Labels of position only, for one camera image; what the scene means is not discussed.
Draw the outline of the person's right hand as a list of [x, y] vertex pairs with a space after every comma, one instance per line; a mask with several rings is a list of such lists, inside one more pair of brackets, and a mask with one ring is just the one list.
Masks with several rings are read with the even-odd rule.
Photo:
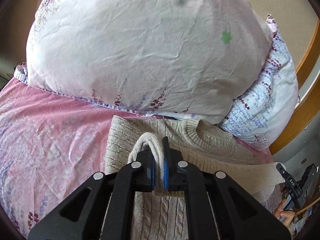
[[274, 210], [274, 217], [276, 219], [283, 219], [282, 224], [285, 227], [289, 227], [292, 223], [292, 220], [294, 219], [296, 213], [292, 210], [284, 210], [284, 204], [286, 202], [286, 199], [283, 199], [277, 206], [277, 208]]

